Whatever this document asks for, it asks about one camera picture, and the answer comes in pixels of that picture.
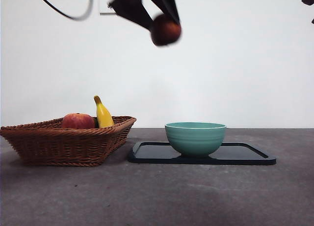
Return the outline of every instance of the brown wicker basket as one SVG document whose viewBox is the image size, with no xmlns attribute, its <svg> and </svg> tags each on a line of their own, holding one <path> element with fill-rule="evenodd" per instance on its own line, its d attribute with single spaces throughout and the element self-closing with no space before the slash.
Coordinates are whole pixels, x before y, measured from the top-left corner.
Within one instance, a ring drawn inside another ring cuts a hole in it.
<svg viewBox="0 0 314 226">
<path fill-rule="evenodd" d="M 112 117 L 115 125 L 106 128 L 60 128 L 63 118 L 3 126 L 0 135 L 26 165 L 99 166 L 126 142 L 136 121 L 129 116 Z"/>
</svg>

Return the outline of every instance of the teal bowl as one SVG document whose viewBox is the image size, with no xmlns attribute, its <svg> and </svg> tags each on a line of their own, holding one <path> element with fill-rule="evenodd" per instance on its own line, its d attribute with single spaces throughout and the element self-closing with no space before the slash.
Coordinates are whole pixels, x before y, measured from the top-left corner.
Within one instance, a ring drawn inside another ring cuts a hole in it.
<svg viewBox="0 0 314 226">
<path fill-rule="evenodd" d="M 226 126 L 216 123 L 178 122 L 166 124 L 165 130 L 170 145 L 183 156 L 207 157 L 222 144 Z"/>
</svg>

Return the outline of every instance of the yellow banana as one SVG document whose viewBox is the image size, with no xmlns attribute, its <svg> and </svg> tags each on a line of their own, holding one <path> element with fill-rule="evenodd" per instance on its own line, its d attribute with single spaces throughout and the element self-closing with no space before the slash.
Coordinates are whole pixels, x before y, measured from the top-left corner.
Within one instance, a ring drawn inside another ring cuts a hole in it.
<svg viewBox="0 0 314 226">
<path fill-rule="evenodd" d="M 102 104 L 100 98 L 97 95 L 95 95 L 94 100 L 96 103 L 96 114 L 99 128 L 113 126 L 114 122 L 112 116 L 106 109 L 106 107 Z"/>
</svg>

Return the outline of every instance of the serving tray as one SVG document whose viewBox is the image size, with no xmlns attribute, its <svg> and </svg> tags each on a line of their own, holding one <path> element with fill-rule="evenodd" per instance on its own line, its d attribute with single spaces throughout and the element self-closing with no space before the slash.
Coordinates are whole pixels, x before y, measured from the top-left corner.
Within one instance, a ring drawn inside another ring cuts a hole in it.
<svg viewBox="0 0 314 226">
<path fill-rule="evenodd" d="M 276 157 L 246 143 L 222 143 L 208 157 L 182 156 L 168 142 L 138 142 L 128 155 L 132 163 L 202 165 L 274 165 Z"/>
</svg>

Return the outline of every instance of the wall outlet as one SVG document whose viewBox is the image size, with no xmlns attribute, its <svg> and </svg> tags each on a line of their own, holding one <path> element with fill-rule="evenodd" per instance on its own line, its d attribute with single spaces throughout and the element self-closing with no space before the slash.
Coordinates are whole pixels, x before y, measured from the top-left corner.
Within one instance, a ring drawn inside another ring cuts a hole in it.
<svg viewBox="0 0 314 226">
<path fill-rule="evenodd" d="M 99 13 L 101 15 L 116 14 L 114 9 L 109 7 L 111 1 L 113 0 L 99 0 Z"/>
</svg>

